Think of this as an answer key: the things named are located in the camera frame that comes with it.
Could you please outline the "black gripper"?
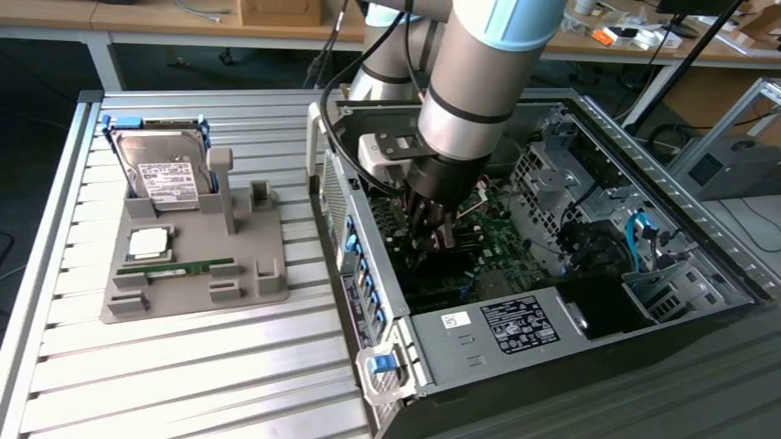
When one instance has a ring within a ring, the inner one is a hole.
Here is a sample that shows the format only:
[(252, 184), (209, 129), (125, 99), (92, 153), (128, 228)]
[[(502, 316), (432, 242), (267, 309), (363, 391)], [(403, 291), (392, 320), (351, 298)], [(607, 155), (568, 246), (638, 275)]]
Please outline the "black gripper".
[(467, 199), (488, 161), (487, 155), (466, 161), (443, 155), (416, 157), (408, 169), (407, 185), (424, 200), (444, 211), (454, 211)]

